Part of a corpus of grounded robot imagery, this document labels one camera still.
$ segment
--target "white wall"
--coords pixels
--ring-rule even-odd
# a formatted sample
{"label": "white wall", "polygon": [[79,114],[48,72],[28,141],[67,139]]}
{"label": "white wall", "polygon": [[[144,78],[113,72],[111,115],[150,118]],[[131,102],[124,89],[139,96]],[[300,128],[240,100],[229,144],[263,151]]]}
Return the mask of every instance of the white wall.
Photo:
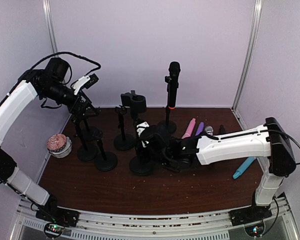
{"label": "white wall", "polygon": [[[26,69],[48,54],[51,47],[42,1],[0,0],[0,101]],[[45,143],[60,131],[66,112],[40,109],[35,100],[6,136],[2,148],[33,179],[38,178],[45,161]],[[0,240],[9,237],[19,200],[12,190],[0,185]]]}
{"label": "white wall", "polygon": [[[58,0],[51,12],[59,51],[102,65],[87,91],[117,106],[132,89],[148,106],[167,104],[169,64],[180,62],[177,107],[230,107],[247,52],[254,0]],[[91,68],[69,59],[74,77]]]}
{"label": "white wall", "polygon": [[[266,0],[253,60],[240,100],[247,126],[275,117],[300,143],[300,0]],[[296,161],[300,151],[295,147]],[[300,166],[285,180],[285,191],[300,230]]]}

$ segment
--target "dark wood surface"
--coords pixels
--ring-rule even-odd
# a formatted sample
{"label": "dark wood surface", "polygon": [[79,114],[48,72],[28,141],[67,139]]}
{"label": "dark wood surface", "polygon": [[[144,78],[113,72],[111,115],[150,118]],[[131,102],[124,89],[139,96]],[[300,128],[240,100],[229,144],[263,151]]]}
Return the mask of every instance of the dark wood surface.
{"label": "dark wood surface", "polygon": [[[149,124],[157,124],[165,117],[164,108],[148,108],[140,118]],[[221,108],[177,108],[171,120],[177,124],[176,137],[181,137],[189,121],[196,118],[210,125],[216,134],[223,124],[227,132],[241,128],[230,109]],[[124,116],[127,133],[133,133],[129,113]],[[98,171],[93,161],[77,159],[80,140],[74,138],[75,127],[68,122],[63,133],[73,141],[69,156],[49,160],[40,185],[58,198],[61,207],[113,214],[165,215],[186,214],[231,209],[250,205],[254,190],[259,185],[262,170],[255,161],[238,179],[232,178],[245,159],[216,162],[173,173],[157,167],[152,175],[135,176],[129,170],[129,161],[135,150],[118,151],[113,146],[120,133],[118,116],[114,109],[102,108],[99,117],[89,119],[104,133],[106,151],[118,157],[117,167],[110,172]]]}

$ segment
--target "round stand base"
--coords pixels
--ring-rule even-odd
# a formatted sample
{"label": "round stand base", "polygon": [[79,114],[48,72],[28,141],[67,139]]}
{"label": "round stand base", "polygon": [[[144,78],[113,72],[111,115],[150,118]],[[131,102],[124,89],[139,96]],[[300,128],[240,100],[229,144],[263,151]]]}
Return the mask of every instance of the round stand base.
{"label": "round stand base", "polygon": [[158,125],[164,126],[170,134],[174,134],[177,130],[177,125],[173,121],[169,121],[168,126],[166,126],[166,121],[165,120],[159,122]]}
{"label": "round stand base", "polygon": [[79,147],[78,151],[76,152],[76,156],[82,162],[88,162],[93,160],[98,154],[97,146],[87,143],[86,146],[88,147],[88,151],[84,149],[83,146]]}
{"label": "round stand base", "polygon": [[147,176],[150,175],[155,168],[155,163],[153,161],[149,161],[147,163],[140,163],[140,160],[137,156],[132,158],[129,163],[130,171],[137,176]]}
{"label": "round stand base", "polygon": [[106,160],[103,159],[101,153],[94,159],[95,167],[101,172],[108,172],[114,169],[118,164],[117,156],[110,151],[105,152]]}
{"label": "round stand base", "polygon": [[84,140],[86,140],[87,142],[90,142],[92,140],[95,140],[96,139],[96,135],[95,132],[99,132],[100,130],[95,127],[95,126],[89,126],[89,129],[90,131],[87,131],[86,128],[82,129],[82,135],[83,135],[83,138]]}
{"label": "round stand base", "polygon": [[127,151],[129,149],[132,149],[135,146],[135,143],[135,137],[131,134],[126,134],[125,140],[122,140],[122,135],[120,134],[116,136],[113,141],[114,147],[120,151]]}

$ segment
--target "pink microphone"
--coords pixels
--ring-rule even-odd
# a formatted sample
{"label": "pink microphone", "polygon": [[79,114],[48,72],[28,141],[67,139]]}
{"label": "pink microphone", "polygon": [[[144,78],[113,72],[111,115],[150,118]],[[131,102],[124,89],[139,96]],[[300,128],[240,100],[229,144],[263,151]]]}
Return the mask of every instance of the pink microphone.
{"label": "pink microphone", "polygon": [[188,127],[186,128],[186,131],[184,133],[184,135],[182,136],[182,139],[191,137],[192,131],[194,130],[196,125],[196,119],[192,118],[192,120],[190,121]]}

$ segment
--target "black microphone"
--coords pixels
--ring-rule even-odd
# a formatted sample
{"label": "black microphone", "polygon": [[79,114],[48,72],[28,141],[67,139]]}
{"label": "black microphone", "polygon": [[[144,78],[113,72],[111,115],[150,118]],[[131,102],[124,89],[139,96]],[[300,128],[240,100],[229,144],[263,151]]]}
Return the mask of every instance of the black microphone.
{"label": "black microphone", "polygon": [[168,107],[170,109],[174,109],[176,107],[177,89],[179,87],[178,78],[180,71],[180,64],[177,61],[170,63],[170,80],[168,83]]}

